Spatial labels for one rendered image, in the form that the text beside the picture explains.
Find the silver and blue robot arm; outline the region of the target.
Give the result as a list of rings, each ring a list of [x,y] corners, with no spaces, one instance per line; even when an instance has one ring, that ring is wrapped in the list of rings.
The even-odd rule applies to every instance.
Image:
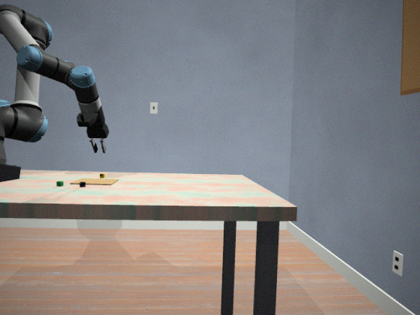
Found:
[[[73,89],[82,104],[95,102],[99,93],[89,67],[76,67],[44,51],[53,38],[52,28],[44,20],[17,6],[3,4],[0,5],[2,32],[18,53],[14,103],[10,105],[0,99],[0,164],[6,165],[4,138],[37,142],[46,133],[47,118],[38,105],[40,75]]]

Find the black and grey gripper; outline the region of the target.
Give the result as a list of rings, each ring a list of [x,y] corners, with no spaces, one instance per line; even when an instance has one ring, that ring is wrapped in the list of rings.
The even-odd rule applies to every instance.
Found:
[[[93,104],[91,103],[88,105],[83,105],[79,102],[78,104],[81,110],[81,113],[79,113],[77,116],[78,126],[87,127],[86,132],[90,138],[94,153],[96,153],[98,150],[94,138],[101,138],[101,148],[103,153],[106,153],[106,145],[104,139],[107,138],[109,129],[105,124],[105,118],[100,98],[98,98]]]

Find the tan flat mat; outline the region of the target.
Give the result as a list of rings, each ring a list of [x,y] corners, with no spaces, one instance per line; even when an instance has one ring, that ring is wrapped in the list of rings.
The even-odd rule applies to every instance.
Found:
[[[119,179],[103,179],[103,178],[81,178],[73,181],[70,184],[79,184],[80,182],[86,182],[86,185],[108,185],[116,183]]]

